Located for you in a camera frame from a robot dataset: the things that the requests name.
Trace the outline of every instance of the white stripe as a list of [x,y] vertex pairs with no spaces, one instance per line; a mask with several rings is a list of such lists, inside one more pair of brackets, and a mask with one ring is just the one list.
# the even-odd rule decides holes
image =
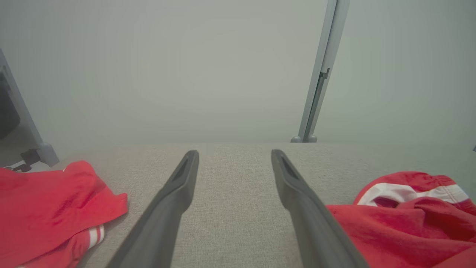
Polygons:
[[102,224],[99,226],[99,235],[100,235],[100,237],[99,237],[98,244],[101,243],[104,240],[105,232],[104,232],[104,225],[102,225]]
[[434,197],[455,204],[469,199],[469,196],[458,185],[438,186],[425,192],[417,192],[408,185],[377,183],[362,196],[357,205],[377,206],[374,199],[383,197],[404,203],[419,197]]
[[89,228],[89,248],[92,248],[96,241],[98,240],[98,232],[96,230],[96,226]]

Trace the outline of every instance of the red cloth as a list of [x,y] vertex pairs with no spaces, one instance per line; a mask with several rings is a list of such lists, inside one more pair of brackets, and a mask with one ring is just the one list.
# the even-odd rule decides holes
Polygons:
[[447,176],[390,174],[328,208],[372,268],[476,267],[476,207]]
[[75,267],[104,238],[102,224],[127,212],[88,163],[16,173],[0,168],[0,267]]

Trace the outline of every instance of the red fabric with white stripe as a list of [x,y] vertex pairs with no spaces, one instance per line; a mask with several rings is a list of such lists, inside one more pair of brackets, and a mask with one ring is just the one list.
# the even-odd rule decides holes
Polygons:
[[0,168],[0,267],[75,267],[104,239],[102,224],[127,212],[84,161],[64,170],[16,173]]
[[327,207],[373,268],[476,267],[476,207],[447,176],[386,175]]

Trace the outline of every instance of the gray couch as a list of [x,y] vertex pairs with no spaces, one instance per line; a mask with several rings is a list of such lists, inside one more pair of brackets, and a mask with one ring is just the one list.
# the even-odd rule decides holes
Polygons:
[[447,175],[476,197],[476,153],[451,148],[351,144],[158,144],[78,154],[129,212],[79,267],[103,268],[188,150],[200,153],[195,195],[178,230],[172,267],[302,267],[289,213],[276,191],[271,149],[283,150],[326,204],[350,204],[377,177],[398,171]]

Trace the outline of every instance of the black object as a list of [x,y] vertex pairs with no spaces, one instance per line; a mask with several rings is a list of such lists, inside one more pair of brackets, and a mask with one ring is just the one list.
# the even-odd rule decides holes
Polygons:
[[22,172],[27,172],[27,171],[30,171],[31,170],[31,166],[30,165],[26,165],[26,164],[21,164],[15,168],[12,169],[13,171],[19,171],[21,170]]
[[40,161],[40,155],[37,152],[38,149],[30,149],[24,153],[21,153],[21,158],[25,161],[25,164],[32,165]]
[[182,213],[192,202],[198,152],[189,151],[133,227],[108,268],[168,268]]
[[291,214],[305,268],[368,268],[339,223],[309,188],[286,154],[271,151],[276,187]]

